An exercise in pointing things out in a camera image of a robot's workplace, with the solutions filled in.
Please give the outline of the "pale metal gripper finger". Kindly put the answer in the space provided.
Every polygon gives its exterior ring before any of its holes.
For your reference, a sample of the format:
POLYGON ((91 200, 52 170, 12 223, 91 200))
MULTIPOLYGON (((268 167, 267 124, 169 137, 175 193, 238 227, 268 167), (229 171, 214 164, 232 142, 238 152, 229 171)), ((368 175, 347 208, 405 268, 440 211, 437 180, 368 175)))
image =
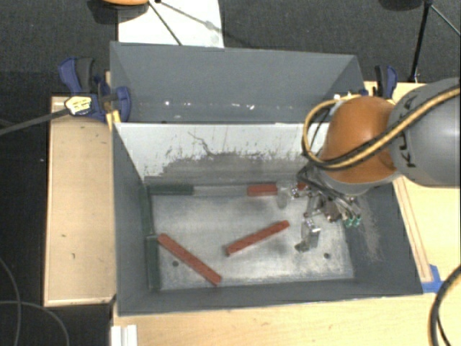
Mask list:
POLYGON ((321 228, 315 225, 312 218, 306 218, 301 225, 301 240, 295 245, 298 252, 307 252, 318 246, 321 228))
POLYGON ((278 182, 277 187, 277 206, 284 209, 288 204, 299 198, 299 189, 295 182, 278 182))

